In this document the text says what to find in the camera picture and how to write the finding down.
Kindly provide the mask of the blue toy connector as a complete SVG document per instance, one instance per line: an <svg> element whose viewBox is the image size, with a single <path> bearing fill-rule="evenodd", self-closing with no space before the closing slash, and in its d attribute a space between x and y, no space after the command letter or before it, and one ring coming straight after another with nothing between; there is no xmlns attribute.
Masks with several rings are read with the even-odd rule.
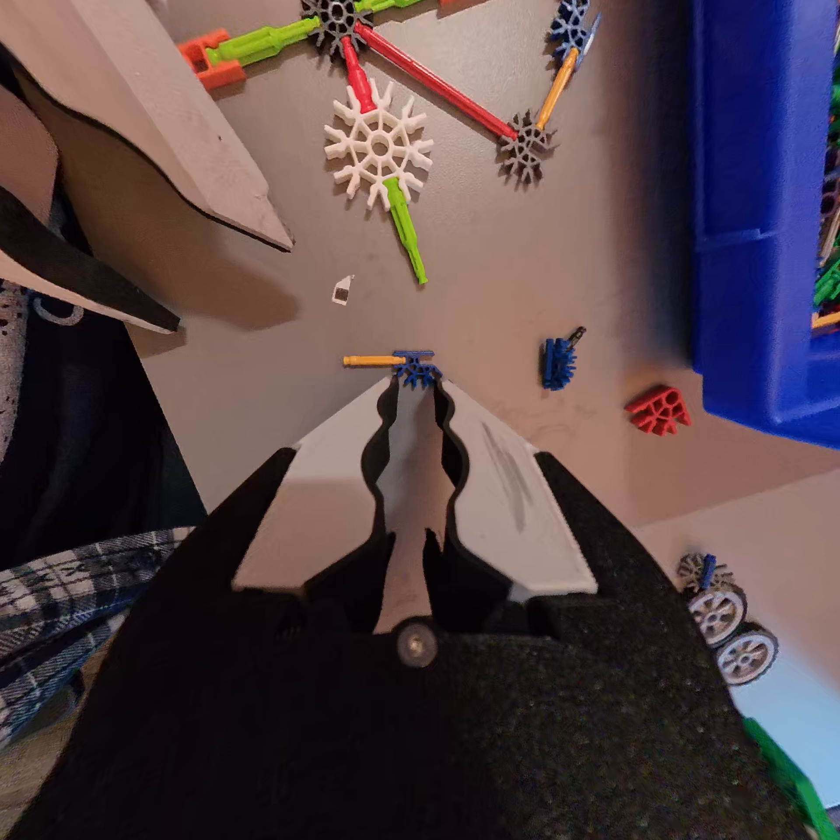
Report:
<svg viewBox="0 0 840 840"><path fill-rule="evenodd" d="M443 377L441 370L432 362L435 353L431 350L394 350L392 372L402 381L415 389L433 386Z"/></svg>

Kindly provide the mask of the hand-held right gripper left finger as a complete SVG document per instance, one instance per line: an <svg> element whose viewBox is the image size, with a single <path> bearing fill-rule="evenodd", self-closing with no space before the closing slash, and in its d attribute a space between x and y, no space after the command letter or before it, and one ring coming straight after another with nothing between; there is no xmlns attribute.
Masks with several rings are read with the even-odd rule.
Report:
<svg viewBox="0 0 840 840"><path fill-rule="evenodd" d="M369 446L388 444L396 384L384 377L294 446L294 456L232 580L235 591L301 592L385 531Z"/></svg>

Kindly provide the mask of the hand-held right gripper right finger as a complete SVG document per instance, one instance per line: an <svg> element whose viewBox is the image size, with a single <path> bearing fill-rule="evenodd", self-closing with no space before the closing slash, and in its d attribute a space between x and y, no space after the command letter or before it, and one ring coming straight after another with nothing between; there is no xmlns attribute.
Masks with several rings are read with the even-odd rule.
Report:
<svg viewBox="0 0 840 840"><path fill-rule="evenodd" d="M506 600L595 595L594 574L539 462L538 450L447 378L436 382L444 440L455 447L447 528L499 580Z"/></svg>

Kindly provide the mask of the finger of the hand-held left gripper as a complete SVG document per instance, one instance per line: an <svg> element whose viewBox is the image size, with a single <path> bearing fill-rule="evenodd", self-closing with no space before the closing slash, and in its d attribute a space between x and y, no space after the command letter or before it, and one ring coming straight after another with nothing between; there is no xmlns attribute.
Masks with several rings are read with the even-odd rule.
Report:
<svg viewBox="0 0 840 840"><path fill-rule="evenodd" d="M73 306L158 333L175 333L173 312L99 259L52 233L1 189L2 278Z"/></svg>
<svg viewBox="0 0 840 840"><path fill-rule="evenodd" d="M1 40L45 95L134 147L197 211L293 249L265 177L146 2L2 1Z"/></svg>

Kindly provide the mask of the blue connector with black rod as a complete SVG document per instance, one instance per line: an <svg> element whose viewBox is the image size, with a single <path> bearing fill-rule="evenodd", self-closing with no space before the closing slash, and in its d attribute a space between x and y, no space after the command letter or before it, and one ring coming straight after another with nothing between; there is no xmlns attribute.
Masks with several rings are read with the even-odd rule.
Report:
<svg viewBox="0 0 840 840"><path fill-rule="evenodd" d="M541 383L546 391L563 390L573 379L576 371L576 345L586 333L578 327L566 338L546 339L541 354Z"/></svg>

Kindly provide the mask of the long red toy rod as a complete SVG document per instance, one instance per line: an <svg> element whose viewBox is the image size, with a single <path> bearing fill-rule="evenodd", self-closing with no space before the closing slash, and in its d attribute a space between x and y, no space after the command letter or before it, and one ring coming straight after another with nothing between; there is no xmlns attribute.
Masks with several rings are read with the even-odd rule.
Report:
<svg viewBox="0 0 840 840"><path fill-rule="evenodd" d="M394 67L403 70L409 77L419 82L432 93L446 100L469 119L472 119L483 128L489 130L495 137L512 141L518 139L518 132L512 126L503 122L495 114L480 106L430 69L395 47L393 43L380 35L373 27L362 22L356 22L353 26L353 32L374 53L390 62Z"/></svg>

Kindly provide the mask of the colourful toy rod wheel assembly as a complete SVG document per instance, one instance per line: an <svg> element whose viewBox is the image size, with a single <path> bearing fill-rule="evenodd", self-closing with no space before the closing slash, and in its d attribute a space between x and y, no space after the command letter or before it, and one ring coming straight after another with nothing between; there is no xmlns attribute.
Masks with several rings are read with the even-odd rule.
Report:
<svg viewBox="0 0 840 840"><path fill-rule="evenodd" d="M317 50L343 65L348 81L347 101L333 103L334 121L342 122L344 128L339 129L335 124L324 127L325 138L329 140L323 148L327 159L344 162L343 168L334 172L334 181L345 185L349 200L366 185L368 209L371 211L380 202L390 213L383 182L395 175L410 213L412 193L423 188L415 172L428 172L433 164L429 151L434 142L419 137L424 132L426 116L414 111L413 98L407 100L402 111L392 109L393 84L389 83L383 91L378 90L360 61L363 49L376 53L353 29L356 22L362 22L383 36L373 26L374 16L414 5L416 2L412 1L302 2L301 16L293 23L281 27L265 26L238 36L231 36L226 29L220 28L183 41L177 47L203 87L215 91L244 83L248 67L273 59L304 41L312 42ZM592 50L602 21L601 14L591 22L587 21L590 7L590 2L559 2L546 35L551 57L557 65L550 90L538 113L527 110L517 113L508 122L503 121L518 132L517 140L499 139L457 110L496 139L500 173L506 179L515 179L521 186L542 179L543 162L553 152L555 132L550 127L553 113Z"/></svg>

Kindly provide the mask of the red toy connector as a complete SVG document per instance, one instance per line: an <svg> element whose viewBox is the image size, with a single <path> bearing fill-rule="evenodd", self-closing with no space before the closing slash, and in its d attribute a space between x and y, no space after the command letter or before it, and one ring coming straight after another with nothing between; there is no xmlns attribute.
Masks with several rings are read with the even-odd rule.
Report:
<svg viewBox="0 0 840 840"><path fill-rule="evenodd" d="M657 385L624 407L629 422L645 434L676 435L679 426L690 427L692 420L681 391L670 385Z"/></svg>

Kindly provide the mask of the pile of toy construction pieces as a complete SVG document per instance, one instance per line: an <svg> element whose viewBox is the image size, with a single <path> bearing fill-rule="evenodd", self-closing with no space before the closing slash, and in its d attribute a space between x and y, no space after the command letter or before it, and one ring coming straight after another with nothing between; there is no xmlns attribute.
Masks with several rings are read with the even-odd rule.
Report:
<svg viewBox="0 0 840 840"><path fill-rule="evenodd" d="M820 202L812 327L838 324L839 300L839 72L833 72Z"/></svg>

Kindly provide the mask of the green toy rod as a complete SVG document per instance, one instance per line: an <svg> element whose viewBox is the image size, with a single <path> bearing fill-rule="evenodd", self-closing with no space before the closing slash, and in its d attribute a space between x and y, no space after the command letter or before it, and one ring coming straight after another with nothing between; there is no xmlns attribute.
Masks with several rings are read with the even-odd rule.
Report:
<svg viewBox="0 0 840 840"><path fill-rule="evenodd" d="M423 286L427 283L427 274L419 251L417 232L408 210L403 189L395 175L385 179L383 184L390 204L390 213L395 230L411 262L416 281L418 285Z"/></svg>

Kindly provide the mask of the blue plastic bin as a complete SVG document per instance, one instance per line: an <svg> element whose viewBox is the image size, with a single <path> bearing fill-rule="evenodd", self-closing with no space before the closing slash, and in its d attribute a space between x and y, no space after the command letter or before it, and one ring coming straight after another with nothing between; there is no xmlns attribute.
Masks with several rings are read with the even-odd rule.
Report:
<svg viewBox="0 0 840 840"><path fill-rule="evenodd" d="M692 366L705 410L838 449L813 291L837 2L692 3Z"/></svg>

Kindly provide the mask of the toy vehicle model with wheels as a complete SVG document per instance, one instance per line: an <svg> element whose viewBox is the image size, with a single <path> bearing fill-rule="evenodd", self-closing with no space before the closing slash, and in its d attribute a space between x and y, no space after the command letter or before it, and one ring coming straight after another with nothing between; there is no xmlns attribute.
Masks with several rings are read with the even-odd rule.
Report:
<svg viewBox="0 0 840 840"><path fill-rule="evenodd" d="M728 687L745 687L765 676L780 653L779 640L749 620L747 595L727 565L709 553L687 553L676 573L681 597ZM838 839L838 817L823 806L804 771L757 720L744 717L743 726L810 838Z"/></svg>

